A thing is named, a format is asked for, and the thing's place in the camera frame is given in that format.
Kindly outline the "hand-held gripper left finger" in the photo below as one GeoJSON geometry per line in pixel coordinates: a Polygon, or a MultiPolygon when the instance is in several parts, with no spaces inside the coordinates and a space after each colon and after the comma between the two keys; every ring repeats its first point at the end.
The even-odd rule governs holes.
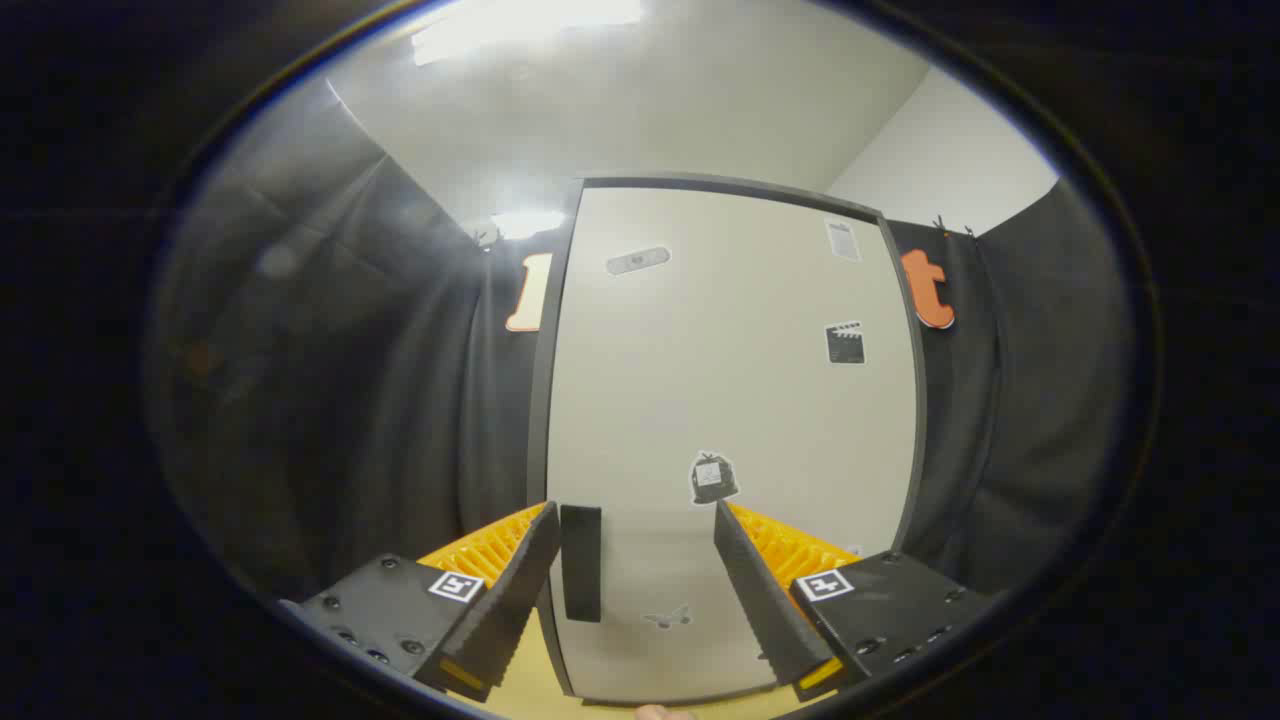
{"type": "Polygon", "coordinates": [[[349,656],[483,703],[506,679],[559,548],[558,507],[535,503],[420,559],[380,553],[280,605],[349,656]]]}

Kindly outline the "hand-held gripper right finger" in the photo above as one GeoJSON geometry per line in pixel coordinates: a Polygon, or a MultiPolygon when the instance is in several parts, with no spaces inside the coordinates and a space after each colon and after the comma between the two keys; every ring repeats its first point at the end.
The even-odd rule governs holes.
{"type": "Polygon", "coordinates": [[[763,659],[800,701],[914,664],[991,606],[906,553],[856,556],[723,500],[714,546],[763,659]]]}

